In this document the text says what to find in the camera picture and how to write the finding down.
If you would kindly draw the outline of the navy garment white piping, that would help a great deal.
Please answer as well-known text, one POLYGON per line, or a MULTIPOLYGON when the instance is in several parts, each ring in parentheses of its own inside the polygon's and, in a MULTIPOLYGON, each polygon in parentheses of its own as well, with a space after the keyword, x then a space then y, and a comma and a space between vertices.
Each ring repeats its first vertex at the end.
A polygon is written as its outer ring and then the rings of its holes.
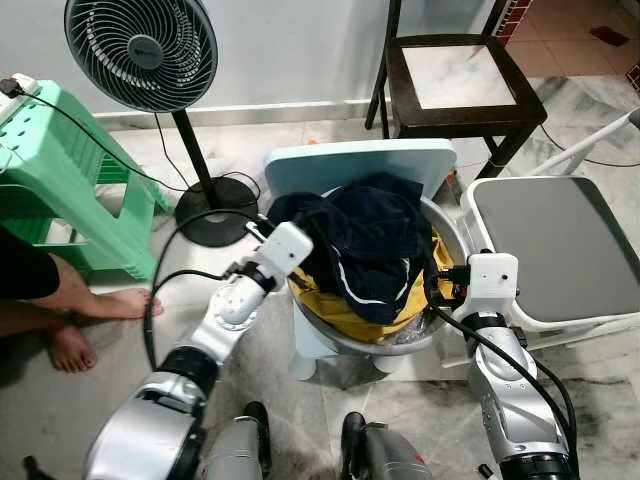
POLYGON ((434 265, 421 195, 416 180, 376 173, 326 196, 283 195, 268 219, 291 221, 314 242, 301 271, 321 292, 337 294, 367 323, 389 326, 422 270, 434 265))

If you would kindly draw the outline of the grey laundry basket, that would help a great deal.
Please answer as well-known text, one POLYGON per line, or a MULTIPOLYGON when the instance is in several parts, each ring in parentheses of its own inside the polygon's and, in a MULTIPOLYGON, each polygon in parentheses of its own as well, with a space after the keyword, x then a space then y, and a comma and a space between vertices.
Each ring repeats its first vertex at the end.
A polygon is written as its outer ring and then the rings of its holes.
MULTIPOLYGON (((420 198, 419 206, 424 218, 440 237, 438 244, 443 246, 454 261, 465 261, 470 255, 465 230, 460 230, 447 212, 428 197, 420 198)), ((419 316, 413 326, 425 326, 425 333, 402 342, 389 344, 369 344, 353 340, 348 335, 335 330, 316 314, 303 306, 296 296, 292 298, 294 328, 294 348, 300 357, 321 358, 338 355, 358 355, 372 357, 404 357, 416 355, 442 343, 442 330, 448 326, 442 320, 431 320, 430 310, 419 316)))

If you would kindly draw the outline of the grey white folding chair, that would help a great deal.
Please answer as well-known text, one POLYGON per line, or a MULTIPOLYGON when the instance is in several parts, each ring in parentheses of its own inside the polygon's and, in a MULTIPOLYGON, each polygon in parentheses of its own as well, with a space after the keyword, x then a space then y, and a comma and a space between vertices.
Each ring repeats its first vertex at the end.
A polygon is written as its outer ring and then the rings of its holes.
POLYGON ((576 174, 595 143, 637 123, 632 109, 527 175, 476 179, 463 193, 474 253, 518 260, 518 296, 508 319, 543 334, 532 348, 640 324, 636 252, 600 189, 576 174))

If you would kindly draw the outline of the yellow garment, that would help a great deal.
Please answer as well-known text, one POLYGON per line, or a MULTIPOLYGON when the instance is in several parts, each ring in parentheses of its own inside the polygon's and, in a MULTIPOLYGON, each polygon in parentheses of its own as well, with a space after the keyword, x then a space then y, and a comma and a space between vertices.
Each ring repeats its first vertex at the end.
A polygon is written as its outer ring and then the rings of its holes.
POLYGON ((428 238, 376 239, 372 251, 320 243, 294 270, 291 291, 324 326, 358 344, 388 343, 421 323, 440 270, 456 259, 433 230, 428 238))

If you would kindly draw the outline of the light blue child chair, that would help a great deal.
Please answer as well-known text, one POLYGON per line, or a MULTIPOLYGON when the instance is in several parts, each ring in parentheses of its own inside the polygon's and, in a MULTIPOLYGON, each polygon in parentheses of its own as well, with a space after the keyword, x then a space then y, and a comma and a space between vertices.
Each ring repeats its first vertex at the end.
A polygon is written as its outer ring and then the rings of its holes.
MULTIPOLYGON (((275 148, 265 159, 265 178, 274 195, 311 192, 329 195, 334 188, 347 186, 376 173, 387 173, 422 184, 422 197, 433 201, 457 166, 458 155, 448 140, 365 140, 275 148)), ((411 326, 410 338, 425 333, 425 326, 411 326)), ((443 358, 445 337, 438 346, 404 357, 372 357, 338 355, 332 357, 300 357, 294 353, 291 374, 300 381, 315 375, 323 358, 353 356, 370 358, 381 374, 393 374, 403 365, 425 360, 433 355, 443 358)))

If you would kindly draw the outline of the dark wooden chair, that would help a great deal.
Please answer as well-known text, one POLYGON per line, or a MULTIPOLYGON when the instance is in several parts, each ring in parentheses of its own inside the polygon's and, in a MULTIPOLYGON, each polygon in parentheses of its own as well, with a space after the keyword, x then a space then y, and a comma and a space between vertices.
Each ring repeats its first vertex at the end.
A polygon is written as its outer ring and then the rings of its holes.
POLYGON ((364 127, 385 140, 483 138, 490 157, 481 178, 498 177, 547 110, 506 51, 504 14, 522 0, 486 0, 479 33, 402 36, 403 0, 389 0, 378 73, 364 127))

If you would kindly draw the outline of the robot right leg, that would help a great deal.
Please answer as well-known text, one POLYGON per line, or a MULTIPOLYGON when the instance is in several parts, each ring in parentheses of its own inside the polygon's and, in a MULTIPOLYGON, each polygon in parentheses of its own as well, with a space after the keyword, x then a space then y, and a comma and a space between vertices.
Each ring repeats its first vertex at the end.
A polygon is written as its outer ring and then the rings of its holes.
POLYGON ((340 429, 339 480, 435 480, 421 454, 384 422, 361 412, 344 416, 340 429))

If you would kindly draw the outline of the robot leg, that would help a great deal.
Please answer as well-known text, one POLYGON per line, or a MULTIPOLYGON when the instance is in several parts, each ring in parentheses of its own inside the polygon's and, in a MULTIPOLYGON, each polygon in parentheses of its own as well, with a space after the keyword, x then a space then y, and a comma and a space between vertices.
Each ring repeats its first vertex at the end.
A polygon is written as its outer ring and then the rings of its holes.
POLYGON ((340 429, 339 480, 435 480, 421 454, 384 422, 361 412, 344 416, 340 429))
POLYGON ((200 479, 266 480, 271 466, 268 410, 251 401, 216 435, 200 479))

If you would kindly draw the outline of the robot left leg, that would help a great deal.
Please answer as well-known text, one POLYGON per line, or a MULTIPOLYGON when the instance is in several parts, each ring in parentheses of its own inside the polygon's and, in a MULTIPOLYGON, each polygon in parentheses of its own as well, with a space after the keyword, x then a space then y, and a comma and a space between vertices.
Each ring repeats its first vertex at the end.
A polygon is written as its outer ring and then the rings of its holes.
POLYGON ((216 435, 200 479, 266 480, 271 466, 268 410, 251 401, 216 435))

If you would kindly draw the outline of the person bare leg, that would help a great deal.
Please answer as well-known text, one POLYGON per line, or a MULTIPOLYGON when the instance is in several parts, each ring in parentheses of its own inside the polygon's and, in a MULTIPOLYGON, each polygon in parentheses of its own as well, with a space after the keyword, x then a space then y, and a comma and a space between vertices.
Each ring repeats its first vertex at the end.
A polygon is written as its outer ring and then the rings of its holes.
POLYGON ((29 333, 44 335, 56 370, 83 372, 96 365, 96 353, 69 315, 31 303, 0 301, 0 338, 29 333))
POLYGON ((49 296, 37 298, 35 305, 63 308, 86 317, 97 319, 137 320, 146 314, 163 314, 164 307, 145 288, 123 289, 108 293, 93 293, 67 261, 51 255, 52 264, 58 271, 58 288, 49 296))

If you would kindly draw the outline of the black standing fan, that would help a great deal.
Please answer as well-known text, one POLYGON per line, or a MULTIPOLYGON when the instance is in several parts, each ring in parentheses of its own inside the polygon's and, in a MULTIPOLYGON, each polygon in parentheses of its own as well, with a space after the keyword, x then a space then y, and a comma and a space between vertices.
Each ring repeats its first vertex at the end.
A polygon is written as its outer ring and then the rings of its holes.
POLYGON ((179 233, 216 248, 246 236, 259 206, 247 184, 214 177, 188 108, 218 72, 214 29, 200 0, 67 0, 64 32, 78 67, 119 104, 172 115, 197 183, 175 206, 179 233))

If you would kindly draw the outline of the green plastic stool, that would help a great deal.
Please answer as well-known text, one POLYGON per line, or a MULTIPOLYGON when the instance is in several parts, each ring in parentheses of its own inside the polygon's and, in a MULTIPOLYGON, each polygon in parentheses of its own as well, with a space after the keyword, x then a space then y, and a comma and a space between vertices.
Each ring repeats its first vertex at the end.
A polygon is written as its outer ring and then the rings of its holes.
POLYGON ((83 273, 150 282, 161 188, 76 97, 45 81, 0 122, 0 225, 83 273))

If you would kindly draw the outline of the person black shorts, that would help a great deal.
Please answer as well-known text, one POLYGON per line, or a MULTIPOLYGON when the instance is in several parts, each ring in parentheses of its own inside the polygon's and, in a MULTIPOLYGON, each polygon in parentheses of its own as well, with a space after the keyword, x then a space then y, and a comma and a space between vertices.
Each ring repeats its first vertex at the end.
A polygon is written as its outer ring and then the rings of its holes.
POLYGON ((0 225, 0 300, 41 300, 59 285, 54 257, 0 225))

